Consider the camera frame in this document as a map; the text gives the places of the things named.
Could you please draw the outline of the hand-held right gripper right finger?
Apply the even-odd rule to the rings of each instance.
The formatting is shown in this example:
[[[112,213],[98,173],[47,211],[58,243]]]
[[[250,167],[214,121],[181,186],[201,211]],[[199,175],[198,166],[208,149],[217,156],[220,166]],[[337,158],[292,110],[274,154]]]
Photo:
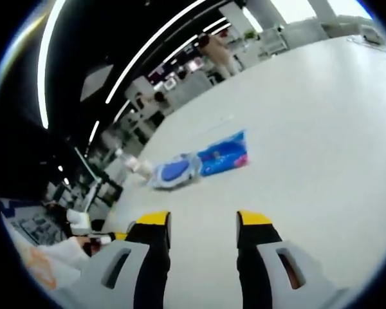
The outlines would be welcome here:
[[[318,308],[316,262],[265,215],[240,210],[236,220],[243,308]]]

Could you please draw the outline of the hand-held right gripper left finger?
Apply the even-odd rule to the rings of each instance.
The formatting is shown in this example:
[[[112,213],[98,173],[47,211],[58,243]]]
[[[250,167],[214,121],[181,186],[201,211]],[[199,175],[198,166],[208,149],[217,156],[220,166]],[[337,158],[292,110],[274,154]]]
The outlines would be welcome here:
[[[170,269],[170,212],[144,214],[126,232],[94,234],[80,278],[84,308],[163,308]]]

